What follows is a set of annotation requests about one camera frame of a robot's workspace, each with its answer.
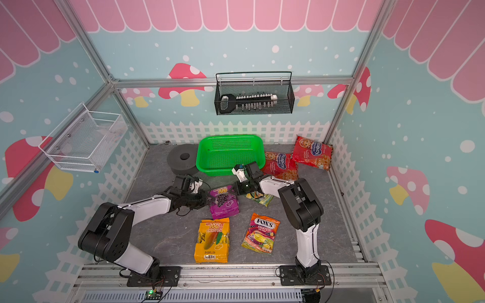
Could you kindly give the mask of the yellow Lot 100 candy bag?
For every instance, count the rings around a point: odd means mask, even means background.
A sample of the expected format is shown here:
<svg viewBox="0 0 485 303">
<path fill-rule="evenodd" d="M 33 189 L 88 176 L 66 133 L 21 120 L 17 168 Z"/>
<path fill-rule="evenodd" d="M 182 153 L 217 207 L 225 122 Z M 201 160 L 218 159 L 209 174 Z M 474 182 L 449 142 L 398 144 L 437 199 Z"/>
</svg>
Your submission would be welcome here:
<svg viewBox="0 0 485 303">
<path fill-rule="evenodd" d="M 230 219 L 202 220 L 198 229 L 196 263 L 227 263 L 230 248 Z"/>
</svg>

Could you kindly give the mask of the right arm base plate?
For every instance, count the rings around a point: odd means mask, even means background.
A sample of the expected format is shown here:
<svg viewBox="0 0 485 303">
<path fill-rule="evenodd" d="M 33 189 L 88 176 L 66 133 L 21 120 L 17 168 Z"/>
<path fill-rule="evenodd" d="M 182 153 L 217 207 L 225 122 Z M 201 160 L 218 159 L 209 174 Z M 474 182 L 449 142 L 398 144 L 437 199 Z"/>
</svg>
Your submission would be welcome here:
<svg viewBox="0 0 485 303">
<path fill-rule="evenodd" d="M 327 286 L 332 284 L 332 275 L 328 266 L 315 265 L 309 269 L 304 269 L 297 265 L 281 265 L 275 272 L 280 278 L 282 286 L 314 285 Z"/>
</svg>

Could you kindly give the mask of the red candy bag near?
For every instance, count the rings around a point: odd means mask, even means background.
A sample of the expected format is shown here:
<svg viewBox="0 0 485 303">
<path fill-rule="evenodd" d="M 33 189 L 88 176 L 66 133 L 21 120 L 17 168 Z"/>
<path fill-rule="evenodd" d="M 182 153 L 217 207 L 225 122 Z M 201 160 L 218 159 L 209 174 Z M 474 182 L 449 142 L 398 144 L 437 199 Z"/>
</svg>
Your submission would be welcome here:
<svg viewBox="0 0 485 303">
<path fill-rule="evenodd" d="M 298 165 L 291 154 L 269 151 L 265 153 L 265 160 L 266 163 L 262 169 L 263 173 L 287 181 L 296 181 L 299 178 Z"/>
</svg>

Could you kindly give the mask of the small green circuit board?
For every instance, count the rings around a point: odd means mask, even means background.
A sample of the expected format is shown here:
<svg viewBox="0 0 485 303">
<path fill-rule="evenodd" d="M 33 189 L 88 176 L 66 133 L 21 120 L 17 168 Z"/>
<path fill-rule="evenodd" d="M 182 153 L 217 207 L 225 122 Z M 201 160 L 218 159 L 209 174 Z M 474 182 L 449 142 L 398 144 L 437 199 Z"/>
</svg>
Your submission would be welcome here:
<svg viewBox="0 0 485 303">
<path fill-rule="evenodd" d="M 148 290 L 145 293 L 145 298 L 143 301 L 161 300 L 162 297 L 163 297 L 162 290 Z"/>
</svg>

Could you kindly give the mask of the black socket bit holder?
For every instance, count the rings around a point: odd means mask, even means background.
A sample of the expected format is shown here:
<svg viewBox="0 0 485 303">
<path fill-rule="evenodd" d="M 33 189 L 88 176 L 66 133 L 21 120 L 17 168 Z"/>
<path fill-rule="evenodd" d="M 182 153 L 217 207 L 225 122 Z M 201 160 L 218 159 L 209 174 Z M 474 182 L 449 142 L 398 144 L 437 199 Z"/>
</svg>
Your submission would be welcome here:
<svg viewBox="0 0 485 303">
<path fill-rule="evenodd" d="M 234 111 L 261 111 L 263 108 L 273 107 L 278 101 L 274 94 L 223 95 L 219 102 L 219 112 L 230 114 Z"/>
</svg>

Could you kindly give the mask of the red candy bag far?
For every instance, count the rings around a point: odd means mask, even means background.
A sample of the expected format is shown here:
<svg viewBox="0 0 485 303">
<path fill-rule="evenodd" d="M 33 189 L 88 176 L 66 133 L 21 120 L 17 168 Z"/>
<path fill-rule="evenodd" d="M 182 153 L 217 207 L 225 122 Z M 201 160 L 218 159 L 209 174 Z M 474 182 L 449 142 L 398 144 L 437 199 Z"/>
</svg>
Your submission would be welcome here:
<svg viewBox="0 0 485 303">
<path fill-rule="evenodd" d="M 319 141 L 313 141 L 301 136 L 297 137 L 292 158 L 299 164 L 330 170 L 332 163 L 333 146 Z"/>
</svg>

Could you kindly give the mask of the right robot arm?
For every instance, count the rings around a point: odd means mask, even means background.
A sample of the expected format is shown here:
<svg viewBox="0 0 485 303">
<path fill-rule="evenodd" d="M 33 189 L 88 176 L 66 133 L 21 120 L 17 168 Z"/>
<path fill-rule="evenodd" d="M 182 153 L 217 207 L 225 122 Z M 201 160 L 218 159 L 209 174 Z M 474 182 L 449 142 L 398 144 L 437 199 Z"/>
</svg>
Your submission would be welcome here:
<svg viewBox="0 0 485 303">
<path fill-rule="evenodd" d="M 257 191 L 281 200 L 287 219 L 296 230 L 296 268 L 304 276 L 314 275 L 321 265 L 317 235 L 324 209 L 308 181 L 286 181 L 264 174 L 256 162 L 236 165 L 232 173 L 238 178 L 239 194 Z"/>
</svg>

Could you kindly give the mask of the green plastic basket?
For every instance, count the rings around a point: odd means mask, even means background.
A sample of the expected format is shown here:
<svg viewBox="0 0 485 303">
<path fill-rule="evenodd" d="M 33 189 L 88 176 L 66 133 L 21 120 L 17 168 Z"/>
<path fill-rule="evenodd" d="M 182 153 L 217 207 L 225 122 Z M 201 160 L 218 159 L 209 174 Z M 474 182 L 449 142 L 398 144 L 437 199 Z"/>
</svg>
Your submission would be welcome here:
<svg viewBox="0 0 485 303">
<path fill-rule="evenodd" d="M 222 135 L 204 138 L 198 145 L 197 169 L 208 176 L 232 175 L 237 165 L 256 162 L 265 166 L 263 140 L 256 135 Z"/>
</svg>

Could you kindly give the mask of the red candy bag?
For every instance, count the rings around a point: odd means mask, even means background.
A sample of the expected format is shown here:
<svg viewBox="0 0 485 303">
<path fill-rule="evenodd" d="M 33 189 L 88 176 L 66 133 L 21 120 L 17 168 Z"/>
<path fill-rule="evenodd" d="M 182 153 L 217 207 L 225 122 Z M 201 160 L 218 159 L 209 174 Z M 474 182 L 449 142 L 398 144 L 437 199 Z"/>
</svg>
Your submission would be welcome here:
<svg viewBox="0 0 485 303">
<path fill-rule="evenodd" d="M 301 136 L 297 137 L 292 158 L 299 164 L 330 170 L 332 163 L 333 146 L 319 141 L 313 141 Z"/>
<path fill-rule="evenodd" d="M 299 178 L 298 165 L 291 154 L 269 151 L 265 153 L 265 160 L 266 163 L 262 169 L 263 173 L 287 181 L 296 181 Z"/>
</svg>

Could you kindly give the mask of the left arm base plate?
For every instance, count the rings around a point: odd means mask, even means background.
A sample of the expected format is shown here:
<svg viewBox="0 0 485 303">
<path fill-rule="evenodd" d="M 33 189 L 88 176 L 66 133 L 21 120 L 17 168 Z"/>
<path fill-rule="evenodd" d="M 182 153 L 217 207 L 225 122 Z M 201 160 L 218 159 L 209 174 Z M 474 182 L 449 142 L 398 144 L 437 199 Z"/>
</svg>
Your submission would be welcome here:
<svg viewBox="0 0 485 303">
<path fill-rule="evenodd" d="M 176 287 L 181 276 L 180 266 L 159 266 L 150 269 L 146 274 L 132 271 L 127 287 Z"/>
</svg>

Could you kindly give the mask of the purple Lot 100 candy bag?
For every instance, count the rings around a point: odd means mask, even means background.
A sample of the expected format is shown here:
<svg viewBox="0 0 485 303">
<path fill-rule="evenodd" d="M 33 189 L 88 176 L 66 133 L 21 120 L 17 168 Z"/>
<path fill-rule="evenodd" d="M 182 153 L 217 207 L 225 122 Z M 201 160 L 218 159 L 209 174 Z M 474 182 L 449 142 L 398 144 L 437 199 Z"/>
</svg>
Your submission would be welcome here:
<svg viewBox="0 0 485 303">
<path fill-rule="evenodd" d="M 212 189 L 208 193 L 208 205 L 214 220 L 223 219 L 239 214 L 239 202 L 236 187 L 227 185 Z"/>
</svg>

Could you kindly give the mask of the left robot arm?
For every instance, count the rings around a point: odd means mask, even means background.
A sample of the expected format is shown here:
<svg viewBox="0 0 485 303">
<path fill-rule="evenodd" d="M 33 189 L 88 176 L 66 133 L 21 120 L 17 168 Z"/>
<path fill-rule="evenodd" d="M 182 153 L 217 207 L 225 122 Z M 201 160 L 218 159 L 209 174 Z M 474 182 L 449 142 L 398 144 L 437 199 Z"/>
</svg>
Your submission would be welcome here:
<svg viewBox="0 0 485 303">
<path fill-rule="evenodd" d="M 182 207 L 203 208 L 207 204 L 204 184 L 198 177 L 177 175 L 173 185 L 150 198 L 122 205 L 102 203 L 81 234 L 78 248 L 151 282 L 160 280 L 159 260 L 130 243 L 131 230 L 140 222 Z"/>
</svg>

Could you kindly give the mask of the green Fox's candy bag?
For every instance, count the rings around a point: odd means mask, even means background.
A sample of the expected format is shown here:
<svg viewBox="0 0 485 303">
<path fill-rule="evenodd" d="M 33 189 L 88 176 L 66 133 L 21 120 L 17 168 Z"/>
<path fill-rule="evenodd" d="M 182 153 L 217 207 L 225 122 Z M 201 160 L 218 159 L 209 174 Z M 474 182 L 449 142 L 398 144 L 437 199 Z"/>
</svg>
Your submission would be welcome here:
<svg viewBox="0 0 485 303">
<path fill-rule="evenodd" d="M 246 198 L 251 199 L 257 202 L 258 204 L 268 208 L 269 204 L 274 199 L 274 196 L 271 194 L 263 194 L 258 191 L 254 191 L 254 192 L 248 193 L 246 195 Z"/>
</svg>

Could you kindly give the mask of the orange Fox's candy bag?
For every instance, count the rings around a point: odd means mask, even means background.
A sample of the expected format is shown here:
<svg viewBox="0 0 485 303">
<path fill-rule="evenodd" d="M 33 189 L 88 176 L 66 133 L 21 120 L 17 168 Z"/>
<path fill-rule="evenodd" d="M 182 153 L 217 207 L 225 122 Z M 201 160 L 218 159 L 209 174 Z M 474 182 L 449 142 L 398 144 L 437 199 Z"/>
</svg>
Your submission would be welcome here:
<svg viewBox="0 0 485 303">
<path fill-rule="evenodd" d="M 241 246 L 258 253 L 271 255 L 279 225 L 280 221 L 274 218 L 252 214 Z"/>
</svg>

